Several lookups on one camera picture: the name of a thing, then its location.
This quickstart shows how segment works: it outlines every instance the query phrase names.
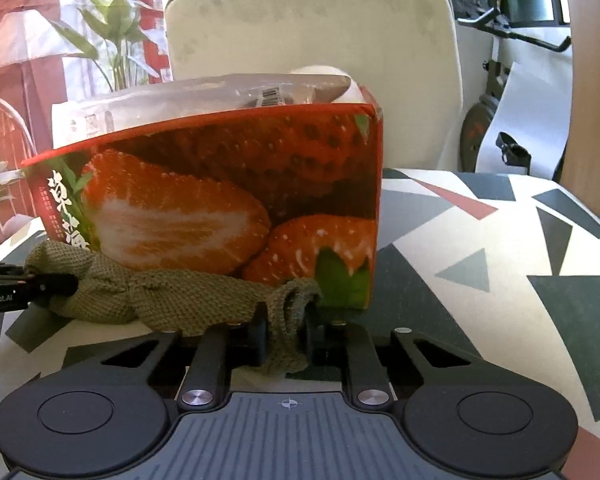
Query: white round object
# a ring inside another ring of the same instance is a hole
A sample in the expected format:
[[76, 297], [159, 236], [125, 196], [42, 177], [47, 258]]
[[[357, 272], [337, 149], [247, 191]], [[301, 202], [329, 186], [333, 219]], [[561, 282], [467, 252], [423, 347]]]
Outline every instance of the white round object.
[[327, 74], [327, 75], [344, 75], [351, 79], [351, 84], [347, 91], [344, 92], [340, 97], [335, 99], [334, 103], [363, 103], [365, 102], [365, 98], [360, 91], [360, 87], [358, 84], [353, 81], [353, 78], [344, 72], [344, 70], [340, 70], [334, 66], [327, 65], [311, 65], [311, 66], [303, 66], [302, 68], [298, 68], [296, 70], [291, 71], [292, 74]]

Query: barcode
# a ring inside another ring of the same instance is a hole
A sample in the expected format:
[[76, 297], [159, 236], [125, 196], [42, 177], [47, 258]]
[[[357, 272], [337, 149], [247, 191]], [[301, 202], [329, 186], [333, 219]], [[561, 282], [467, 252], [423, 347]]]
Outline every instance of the barcode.
[[267, 88], [262, 91], [262, 98], [259, 99], [260, 106], [278, 106], [285, 104], [285, 100], [280, 95], [280, 88], [277, 86]]

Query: chinese characters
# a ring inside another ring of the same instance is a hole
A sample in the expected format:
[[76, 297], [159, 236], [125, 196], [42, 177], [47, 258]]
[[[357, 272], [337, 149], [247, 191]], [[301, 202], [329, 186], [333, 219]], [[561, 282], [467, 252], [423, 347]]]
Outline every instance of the chinese characters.
[[76, 217], [71, 215], [67, 210], [67, 206], [74, 203], [69, 198], [66, 186], [62, 183], [62, 174], [53, 170], [53, 177], [46, 181], [49, 186], [49, 192], [58, 204], [58, 211], [62, 214], [62, 229], [65, 234], [65, 241], [73, 247], [88, 248], [89, 243], [84, 239], [81, 232], [78, 230], [80, 222]]

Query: strawberry image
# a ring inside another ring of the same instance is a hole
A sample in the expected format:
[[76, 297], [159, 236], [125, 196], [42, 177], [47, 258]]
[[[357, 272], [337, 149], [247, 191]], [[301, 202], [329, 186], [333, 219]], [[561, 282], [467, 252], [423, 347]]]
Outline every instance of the strawberry image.
[[377, 224], [362, 218], [311, 215], [272, 229], [265, 249], [242, 277], [278, 286], [293, 278], [315, 278], [325, 306], [363, 308], [369, 293], [369, 261]]
[[266, 243], [269, 216], [231, 182], [168, 173], [116, 150], [96, 154], [82, 204], [100, 251], [135, 270], [230, 274]]
[[189, 149], [211, 171], [289, 171], [307, 182], [333, 183], [352, 177], [368, 160], [368, 117], [314, 113], [241, 120], [208, 127], [194, 143]]
[[116, 147], [172, 171], [229, 180], [260, 200], [274, 224], [302, 214], [337, 182], [376, 179], [376, 141], [366, 115], [241, 118]]

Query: sliced strawberry image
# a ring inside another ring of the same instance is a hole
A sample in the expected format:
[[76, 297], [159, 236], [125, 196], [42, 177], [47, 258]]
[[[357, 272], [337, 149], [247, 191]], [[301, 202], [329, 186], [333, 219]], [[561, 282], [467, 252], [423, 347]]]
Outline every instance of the sliced strawberry image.
[[267, 246], [247, 264], [242, 277], [272, 286], [315, 278], [324, 306], [362, 308], [368, 300], [377, 228], [374, 220], [362, 218], [295, 218], [272, 229]]
[[95, 155], [86, 173], [82, 204], [100, 251], [131, 269], [230, 274], [266, 243], [266, 210], [231, 182], [169, 173], [116, 150]]

